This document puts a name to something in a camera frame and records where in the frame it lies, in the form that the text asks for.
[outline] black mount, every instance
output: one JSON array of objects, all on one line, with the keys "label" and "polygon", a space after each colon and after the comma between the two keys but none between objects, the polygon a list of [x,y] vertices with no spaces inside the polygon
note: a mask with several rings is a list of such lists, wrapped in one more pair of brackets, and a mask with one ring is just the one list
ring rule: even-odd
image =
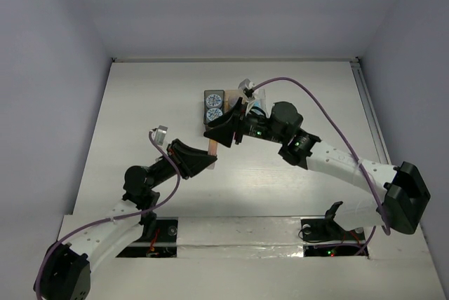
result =
[{"label": "black mount", "polygon": [[415,165],[403,162],[394,168],[397,173],[392,183],[384,185],[387,190],[383,206],[390,227],[406,235],[414,234],[422,214],[430,201],[429,190]]},{"label": "black mount", "polygon": [[246,112],[246,104],[242,104],[242,100],[240,97],[228,112],[208,123],[209,129],[203,135],[228,148],[231,147],[234,138],[238,144],[243,137],[243,120]]},{"label": "black mount", "polygon": [[[302,239],[309,243],[351,239],[351,234],[334,222],[335,213],[341,204],[343,204],[342,201],[335,202],[329,210],[326,211],[324,218],[301,219],[302,230],[298,235],[301,237],[302,234]],[[360,240],[365,238],[363,234],[360,234],[358,237]]]},{"label": "black mount", "polygon": [[[183,179],[188,179],[206,169],[217,160],[207,151],[191,148],[175,139],[167,148],[169,158],[176,164]],[[160,194],[152,189],[176,175],[173,166],[164,158],[150,167],[134,165],[125,173],[123,200],[130,200],[139,210],[154,207]],[[156,226],[156,214],[142,215],[142,235],[150,237]],[[91,270],[88,256],[70,250],[69,245],[59,245],[44,267],[41,294],[47,300],[84,300],[91,289]]]}]

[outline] white enclosure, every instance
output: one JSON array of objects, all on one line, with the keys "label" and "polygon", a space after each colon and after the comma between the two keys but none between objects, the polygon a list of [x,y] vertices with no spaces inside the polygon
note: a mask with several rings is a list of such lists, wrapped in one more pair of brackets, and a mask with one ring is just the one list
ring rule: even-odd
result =
[{"label": "white enclosure", "polygon": [[[407,240],[397,234],[386,238],[379,231],[370,245],[379,269],[373,268],[373,261],[344,258],[354,267],[348,274],[339,273],[339,261],[327,259],[316,263],[302,258],[294,262],[249,259],[232,265],[225,259],[206,263],[197,251],[196,258],[190,256],[199,259],[195,266],[187,259],[166,265],[154,262],[167,270],[153,282],[163,282],[178,268],[179,277],[188,273],[186,282],[205,278],[203,288],[173,286],[159,295],[193,298],[198,294],[210,299],[228,290],[228,296],[242,299],[319,298],[336,292],[346,299],[440,299],[429,251],[448,295],[449,162],[445,145],[449,59],[445,54],[449,50],[449,0],[0,0],[0,9],[2,299],[35,299],[32,284],[44,252],[58,236],[63,215],[74,213],[65,217],[62,232],[100,215],[121,194],[127,166],[154,160],[156,154],[146,140],[148,128],[166,124],[169,139],[181,137],[192,146],[206,148],[200,122],[190,118],[192,112],[197,116],[201,110],[202,90],[231,88],[247,76],[257,82],[279,73],[295,73],[317,92],[362,156],[384,161],[386,145],[394,163],[406,160],[418,166],[431,193],[422,219],[425,240],[421,230]],[[267,57],[278,62],[246,63],[245,71],[236,62]],[[361,68],[353,70],[358,76],[351,78],[348,61],[355,57]],[[203,63],[119,63],[192,58]],[[302,62],[299,67],[290,58],[333,62]],[[145,83],[148,76],[151,85]],[[173,114],[176,104],[164,102],[171,82],[185,84],[186,91],[178,95],[184,98],[182,117]],[[111,87],[117,92],[111,94]],[[146,96],[146,87],[151,97]],[[299,91],[276,84],[267,87],[267,94],[270,103],[288,96],[304,115],[306,130],[342,147],[336,133]],[[121,100],[126,107],[118,104]],[[151,100],[148,107],[143,103],[146,100]],[[379,127],[385,144],[376,137]],[[179,195],[159,214],[187,221],[192,216],[220,216],[229,221],[235,216],[248,220],[264,216],[269,221],[273,216],[321,214],[335,201],[332,188],[339,189],[345,200],[366,195],[339,182],[331,188],[329,179],[286,166],[277,157],[275,145],[264,144],[263,161],[255,161],[248,151],[259,149],[259,144],[247,139],[232,149],[220,147],[216,168],[183,182]],[[239,166],[235,156],[248,170]],[[219,182],[210,191],[205,182],[212,177]],[[161,191],[166,193],[171,183],[161,186]],[[198,230],[189,229],[190,233]],[[143,273],[149,267],[141,259],[112,264],[116,268],[106,271],[100,284],[109,285],[111,279],[114,283],[140,280],[154,272],[151,266],[150,272]],[[178,265],[170,269],[170,264]],[[138,277],[131,277],[131,269],[140,272]],[[254,278],[236,275],[242,269],[253,271]],[[316,288],[304,286],[300,293],[295,291],[295,274],[303,276],[307,270],[318,275],[326,269],[334,271],[328,289],[315,292]],[[284,279],[267,281],[268,275],[287,271],[290,274]],[[380,271],[382,278],[374,282]],[[219,272],[228,283],[214,278]],[[393,281],[404,274],[409,284]],[[356,283],[360,292],[345,293],[347,282]],[[238,287],[229,290],[229,283]],[[88,299],[128,298],[124,288],[102,292],[96,289]],[[141,288],[138,294],[154,293]]]},{"label": "white enclosure", "polygon": [[[128,167],[154,162],[158,153],[148,141],[150,128],[166,125],[169,139],[178,137],[189,146],[206,149],[203,90],[232,89],[246,77],[260,83],[274,76],[293,77],[304,84],[360,156],[382,161],[378,153],[384,149],[375,142],[380,136],[370,129],[370,107],[363,106],[365,93],[363,87],[359,92],[349,62],[114,63],[74,214],[65,218],[62,234],[101,218],[115,205],[123,193],[121,184]],[[281,100],[292,102],[304,114],[305,130],[345,149],[318,107],[298,87],[279,82],[265,91],[268,107]],[[369,195],[332,177],[293,167],[277,155],[278,150],[278,144],[249,137],[231,149],[219,146],[215,169],[183,181],[175,197],[156,210],[159,217],[179,217],[177,258],[133,259],[133,268],[152,275],[143,285],[134,270],[124,276],[128,259],[115,259],[115,269],[104,268],[95,279],[92,296],[115,300],[132,292],[134,299],[143,300],[151,290],[155,296],[168,299],[186,292],[195,294],[195,299],[210,299],[220,289],[219,299],[295,299],[303,294],[315,299],[331,295],[347,299],[351,292],[370,293],[373,299],[392,296],[418,300],[425,295],[444,299],[420,229],[413,236],[394,232],[386,237],[380,231],[369,245],[369,260],[340,257],[330,262],[330,270],[321,272],[323,278],[331,279],[327,286],[304,293],[323,268],[323,258],[301,258],[304,243],[297,237],[297,217],[323,214],[337,200],[344,201],[344,207]],[[164,199],[173,185],[171,179],[155,190]],[[186,271],[195,268],[211,270],[211,279],[205,279],[203,273],[186,279]],[[245,276],[235,275],[242,268]],[[339,269],[346,272],[335,278]],[[236,283],[235,278],[244,279]]]}]

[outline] white tabletop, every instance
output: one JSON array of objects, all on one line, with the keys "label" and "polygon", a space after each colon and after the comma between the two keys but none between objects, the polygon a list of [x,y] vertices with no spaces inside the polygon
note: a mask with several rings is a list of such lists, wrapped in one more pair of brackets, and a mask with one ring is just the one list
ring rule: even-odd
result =
[{"label": "white tabletop", "polygon": [[[358,154],[379,161],[348,62],[114,63],[74,215],[65,217],[61,233],[103,217],[123,194],[126,169],[154,162],[158,154],[147,139],[150,128],[168,126],[168,140],[179,138],[207,149],[203,91],[229,90],[245,78],[259,83],[275,76],[306,85]],[[304,116],[305,130],[345,149],[299,88],[275,83],[265,90],[268,107],[292,102]],[[177,195],[156,213],[201,217],[190,223],[191,233],[209,217],[208,223],[220,233],[220,227],[225,228],[216,217],[323,214],[337,200],[367,196],[344,182],[290,166],[278,150],[277,144],[249,137],[231,149],[219,146],[215,169],[182,181]],[[174,183],[170,179],[155,190],[164,198]],[[389,238],[378,231],[369,249],[370,259],[115,259],[99,274],[89,299],[444,299],[420,229],[413,236],[394,233]]]}]

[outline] white surface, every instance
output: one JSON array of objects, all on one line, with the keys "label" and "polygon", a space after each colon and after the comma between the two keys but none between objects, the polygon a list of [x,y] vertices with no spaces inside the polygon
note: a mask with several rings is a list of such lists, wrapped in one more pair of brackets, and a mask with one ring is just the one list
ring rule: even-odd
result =
[{"label": "white surface", "polygon": [[181,217],[178,245],[302,245],[299,217]]},{"label": "white surface", "polygon": [[353,57],[395,0],[84,0],[113,57]]},{"label": "white surface", "polygon": [[[83,224],[88,214],[91,219],[102,217],[123,193],[126,169],[154,162],[157,153],[147,140],[148,129],[166,125],[168,139],[179,137],[190,146],[206,149],[201,121],[203,90],[226,90],[247,77],[259,83],[273,76],[292,76],[303,82],[344,130],[359,156],[378,161],[347,62],[114,64],[73,222],[66,227]],[[267,86],[266,91],[268,107],[275,101],[291,101],[304,115],[304,129],[345,149],[337,133],[298,88],[277,83]],[[277,155],[278,150],[277,144],[249,138],[231,149],[219,147],[215,169],[183,181],[179,193],[157,211],[158,215],[323,214],[336,200],[355,203],[369,197],[338,179],[289,166]],[[173,185],[174,179],[158,186],[161,198]],[[230,229],[220,218],[207,222],[205,227],[204,219],[193,218],[193,225],[203,234],[208,229],[217,229],[217,233],[220,227],[225,233]],[[271,236],[277,236],[278,229],[268,229]],[[205,259],[205,252],[177,259],[114,259],[97,277],[90,297],[127,299],[132,292],[134,299],[147,299],[150,293],[165,299],[443,299],[420,229],[413,236],[393,232],[389,238],[378,231],[369,250],[372,260]],[[232,254],[243,257],[248,253]],[[226,257],[216,252],[212,255]]]},{"label": "white surface", "polygon": [[[361,157],[378,161],[348,62],[222,62],[113,64],[86,162],[74,214],[108,211],[123,194],[123,175],[132,165],[151,165],[159,156],[148,130],[165,125],[166,140],[180,138],[207,149],[203,137],[203,91],[236,88],[273,76],[303,82],[323,103]],[[340,137],[315,104],[296,86],[265,87],[267,107],[292,102],[303,128],[337,148]],[[335,201],[356,202],[369,194],[338,179],[287,164],[280,145],[244,137],[231,149],[218,147],[214,170],[181,182],[159,216],[299,216],[323,214]],[[161,200],[175,179],[156,188]]]},{"label": "white surface", "polygon": [[312,155],[307,158],[308,170],[336,177],[367,191],[369,194],[362,200],[343,203],[335,215],[335,222],[347,231],[367,226],[384,225],[380,214],[376,212],[378,205],[374,197],[371,196],[370,187],[359,166],[363,165],[366,169],[381,201],[384,200],[387,193],[384,188],[385,183],[393,182],[393,178],[396,176],[394,166],[363,158],[359,158],[357,163],[352,155],[336,149],[325,141],[315,143],[311,152]]}]

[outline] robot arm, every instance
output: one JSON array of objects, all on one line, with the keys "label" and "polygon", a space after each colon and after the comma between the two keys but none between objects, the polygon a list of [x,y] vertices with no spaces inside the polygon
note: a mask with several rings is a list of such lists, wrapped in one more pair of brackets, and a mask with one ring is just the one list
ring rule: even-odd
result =
[{"label": "robot arm", "polygon": [[[274,104],[267,117],[262,111],[251,109],[248,112],[247,104],[240,98],[231,110],[208,124],[209,130],[204,136],[227,147],[233,140],[239,144],[244,135],[279,143],[279,155],[291,165],[322,172],[371,193],[360,171],[363,164],[386,210],[390,227],[405,234],[415,232],[430,193],[414,165],[404,162],[401,167],[395,167],[363,159],[356,162],[351,154],[301,129],[302,121],[303,117],[289,102]],[[334,204],[323,222],[335,222],[347,231],[384,225],[374,198],[344,206],[342,212],[337,212],[342,204]]]},{"label": "robot arm", "polygon": [[[156,140],[165,134],[164,130],[159,127]],[[197,175],[217,160],[207,151],[193,149],[178,139],[168,145],[167,154],[183,179]],[[34,285],[36,293],[47,300],[85,299],[100,265],[116,257],[142,234],[153,233],[156,214],[143,210],[151,210],[159,199],[153,188],[176,174],[164,157],[150,167],[130,167],[125,173],[123,198],[105,219],[87,224],[79,236],[71,237],[65,244],[50,246],[48,260],[44,261],[37,280],[39,292]]]}]

